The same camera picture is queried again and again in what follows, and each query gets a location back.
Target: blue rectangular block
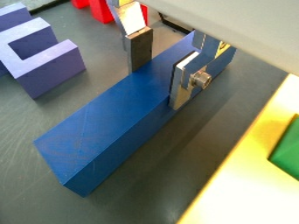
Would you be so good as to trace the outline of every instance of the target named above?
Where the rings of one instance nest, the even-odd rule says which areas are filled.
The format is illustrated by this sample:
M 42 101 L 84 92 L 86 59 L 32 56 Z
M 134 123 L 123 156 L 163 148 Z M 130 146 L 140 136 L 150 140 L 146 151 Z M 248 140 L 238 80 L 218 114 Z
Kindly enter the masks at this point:
M 91 193 L 176 113 L 168 107 L 172 70 L 194 50 L 192 35 L 34 141 L 60 183 L 80 196 Z

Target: purple l-shaped block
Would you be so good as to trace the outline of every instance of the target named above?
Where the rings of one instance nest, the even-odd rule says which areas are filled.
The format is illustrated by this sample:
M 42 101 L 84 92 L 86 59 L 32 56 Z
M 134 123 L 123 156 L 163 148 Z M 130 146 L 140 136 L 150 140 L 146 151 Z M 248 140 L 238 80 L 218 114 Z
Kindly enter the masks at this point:
M 14 14 L 19 17 L 19 13 L 24 13 L 20 3 L 10 7 L 11 10 L 7 7 L 0 9 L 0 16 Z M 42 18 L 27 22 L 26 19 L 18 20 L 19 25 L 12 23 L 12 27 L 0 32 L 0 60 L 35 99 L 82 72 L 86 66 L 78 46 L 70 40 L 59 43 L 51 25 Z

